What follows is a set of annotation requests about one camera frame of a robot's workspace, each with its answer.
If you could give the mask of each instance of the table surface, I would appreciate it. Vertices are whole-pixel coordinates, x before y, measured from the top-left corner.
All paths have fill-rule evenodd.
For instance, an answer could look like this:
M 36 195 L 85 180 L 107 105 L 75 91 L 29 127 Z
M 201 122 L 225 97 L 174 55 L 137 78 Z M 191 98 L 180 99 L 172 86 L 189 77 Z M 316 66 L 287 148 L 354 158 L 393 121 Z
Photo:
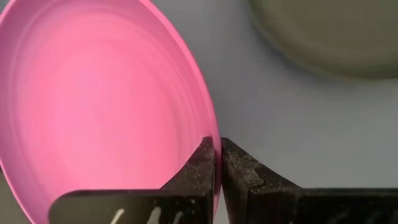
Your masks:
M 398 187 L 396 82 L 298 69 L 257 35 L 244 0 L 154 2 L 202 69 L 222 136 L 302 187 Z M 0 223 L 24 223 L 3 177 L 0 198 Z M 215 223 L 227 220 L 221 201 Z

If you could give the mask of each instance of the white marking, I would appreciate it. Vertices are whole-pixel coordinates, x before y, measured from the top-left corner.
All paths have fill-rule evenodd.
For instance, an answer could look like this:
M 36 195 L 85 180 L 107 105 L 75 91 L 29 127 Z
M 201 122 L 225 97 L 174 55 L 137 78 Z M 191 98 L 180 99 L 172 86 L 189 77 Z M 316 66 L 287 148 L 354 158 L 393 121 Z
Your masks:
M 159 207 L 155 207 L 153 209 L 153 211 L 150 213 L 147 224 L 159 224 L 161 213 L 162 213 L 162 209 Z
M 398 222 L 398 210 L 394 211 L 390 219 L 390 224 L 396 224 Z
M 124 213 L 124 209 L 120 208 L 114 215 L 113 220 L 111 221 L 111 224 L 116 224 L 119 221 L 120 217 L 123 215 L 123 213 Z
M 340 221 L 344 220 L 348 214 L 346 212 L 340 212 L 339 214 L 335 215 L 333 218 L 329 219 L 328 224 L 337 224 Z
M 182 213 L 181 211 L 177 212 L 177 214 L 175 214 L 173 224 L 178 224 L 178 222 L 180 221 L 180 219 L 183 215 L 184 215 L 184 213 Z
M 373 224 L 374 221 L 379 217 L 379 212 L 374 212 L 372 215 L 366 220 L 365 224 Z

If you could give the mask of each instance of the gray bowl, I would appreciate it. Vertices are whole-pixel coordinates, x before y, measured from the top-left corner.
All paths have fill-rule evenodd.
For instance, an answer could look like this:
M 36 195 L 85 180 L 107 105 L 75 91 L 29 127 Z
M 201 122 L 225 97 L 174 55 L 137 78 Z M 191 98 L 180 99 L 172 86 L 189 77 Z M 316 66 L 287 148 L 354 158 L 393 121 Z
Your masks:
M 398 1 L 248 0 L 261 34 L 319 74 L 398 77 Z

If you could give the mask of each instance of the white surface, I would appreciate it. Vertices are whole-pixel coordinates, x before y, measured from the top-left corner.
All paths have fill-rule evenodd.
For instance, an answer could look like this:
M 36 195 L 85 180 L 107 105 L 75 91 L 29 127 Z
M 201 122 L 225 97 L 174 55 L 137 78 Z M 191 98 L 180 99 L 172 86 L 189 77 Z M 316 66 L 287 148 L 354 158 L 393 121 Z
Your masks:
M 243 0 L 154 2 L 196 57 L 223 136 L 303 187 L 398 187 L 396 83 L 300 71 L 256 35 Z M 215 224 L 227 222 L 221 199 Z

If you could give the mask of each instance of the pink bowl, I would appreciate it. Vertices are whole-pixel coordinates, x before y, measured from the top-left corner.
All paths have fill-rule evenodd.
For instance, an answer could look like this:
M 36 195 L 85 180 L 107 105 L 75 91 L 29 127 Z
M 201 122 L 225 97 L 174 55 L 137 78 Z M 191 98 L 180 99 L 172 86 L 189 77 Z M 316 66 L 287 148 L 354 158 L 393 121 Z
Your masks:
M 0 165 L 33 223 L 74 190 L 158 189 L 205 136 L 220 168 L 204 79 L 148 0 L 11 1 L 0 44 Z

